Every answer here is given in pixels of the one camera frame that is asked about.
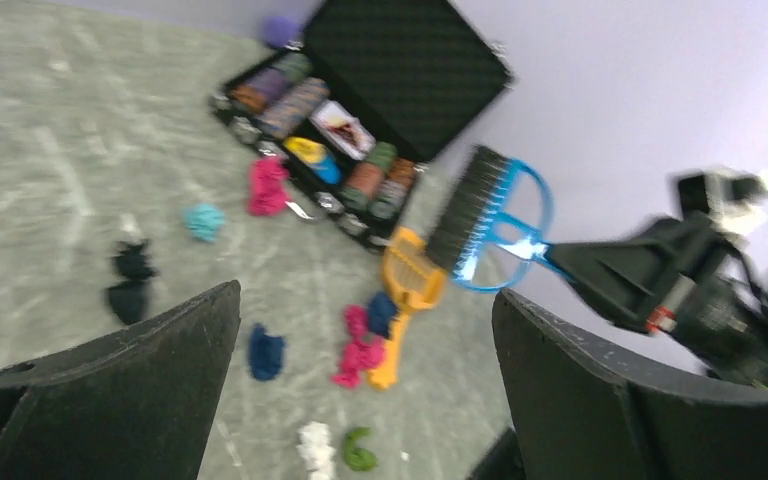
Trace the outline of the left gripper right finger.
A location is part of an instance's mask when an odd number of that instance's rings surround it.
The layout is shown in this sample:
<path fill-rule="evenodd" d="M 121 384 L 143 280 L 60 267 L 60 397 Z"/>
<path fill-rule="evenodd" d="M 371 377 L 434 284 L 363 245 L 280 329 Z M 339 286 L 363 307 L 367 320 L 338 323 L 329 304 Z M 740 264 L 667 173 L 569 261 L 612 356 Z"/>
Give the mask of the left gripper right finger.
<path fill-rule="evenodd" d="M 475 479 L 768 479 L 768 390 L 695 375 L 497 294 L 512 426 Z"/>

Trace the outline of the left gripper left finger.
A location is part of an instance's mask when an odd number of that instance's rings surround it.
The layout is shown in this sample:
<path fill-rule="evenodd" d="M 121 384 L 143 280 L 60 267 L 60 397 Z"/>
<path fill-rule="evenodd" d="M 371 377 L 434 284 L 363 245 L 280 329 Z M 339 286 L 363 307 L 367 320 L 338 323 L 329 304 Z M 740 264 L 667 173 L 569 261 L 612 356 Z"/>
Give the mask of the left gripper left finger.
<path fill-rule="evenodd" d="M 194 479 L 235 349 L 240 285 L 0 370 L 0 479 Z"/>

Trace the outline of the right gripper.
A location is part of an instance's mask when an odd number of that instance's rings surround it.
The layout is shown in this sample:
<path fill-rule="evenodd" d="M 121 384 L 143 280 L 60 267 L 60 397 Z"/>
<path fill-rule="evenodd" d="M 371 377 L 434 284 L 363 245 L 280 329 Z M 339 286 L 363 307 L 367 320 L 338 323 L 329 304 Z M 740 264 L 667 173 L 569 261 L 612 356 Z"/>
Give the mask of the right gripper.
<path fill-rule="evenodd" d="M 627 238 L 554 244 L 546 260 L 615 326 L 663 331 L 705 363 L 710 377 L 768 389 L 768 291 L 754 309 L 737 280 L 712 278 L 696 289 L 716 272 L 710 219 L 656 218 Z"/>

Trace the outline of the blue hand brush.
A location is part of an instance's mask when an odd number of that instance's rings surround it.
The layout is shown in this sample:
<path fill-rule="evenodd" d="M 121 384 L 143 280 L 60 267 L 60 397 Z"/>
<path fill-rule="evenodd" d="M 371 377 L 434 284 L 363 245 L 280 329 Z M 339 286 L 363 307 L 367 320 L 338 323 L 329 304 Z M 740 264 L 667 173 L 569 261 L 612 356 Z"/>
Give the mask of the blue hand brush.
<path fill-rule="evenodd" d="M 507 212 L 517 182 L 529 176 L 541 200 L 535 225 Z M 425 256 L 459 286 L 479 293 L 497 293 L 521 281 L 533 264 L 539 264 L 565 281 L 571 278 L 546 254 L 552 245 L 544 234 L 554 215 L 554 199 L 545 179 L 527 163 L 477 145 L 446 205 L 426 240 Z M 482 253 L 498 248 L 519 261 L 514 274 L 500 284 L 474 281 Z"/>

